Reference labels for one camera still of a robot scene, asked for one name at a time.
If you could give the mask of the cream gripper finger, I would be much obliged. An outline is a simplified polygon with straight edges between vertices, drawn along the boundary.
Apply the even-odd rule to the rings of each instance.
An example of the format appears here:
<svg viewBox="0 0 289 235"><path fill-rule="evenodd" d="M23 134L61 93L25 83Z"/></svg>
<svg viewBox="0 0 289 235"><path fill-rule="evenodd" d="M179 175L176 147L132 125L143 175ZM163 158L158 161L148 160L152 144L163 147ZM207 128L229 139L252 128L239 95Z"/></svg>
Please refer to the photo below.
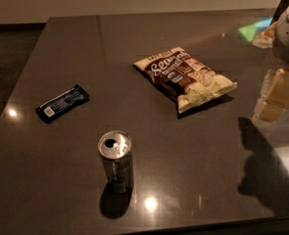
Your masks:
<svg viewBox="0 0 289 235"><path fill-rule="evenodd" d="M276 122L289 108L289 70L268 70L254 115L266 122Z"/></svg>

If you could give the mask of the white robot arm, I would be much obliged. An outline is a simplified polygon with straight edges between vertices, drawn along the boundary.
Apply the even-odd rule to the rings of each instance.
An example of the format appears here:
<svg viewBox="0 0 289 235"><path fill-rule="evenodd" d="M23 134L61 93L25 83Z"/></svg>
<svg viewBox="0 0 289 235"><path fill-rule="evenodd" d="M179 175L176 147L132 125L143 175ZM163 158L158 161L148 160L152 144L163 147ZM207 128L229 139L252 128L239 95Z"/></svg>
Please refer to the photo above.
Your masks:
<svg viewBox="0 0 289 235"><path fill-rule="evenodd" d="M271 48L283 64L268 70L257 101L255 118L276 122L289 108L289 0L281 0L269 27L253 40L259 48Z"/></svg>

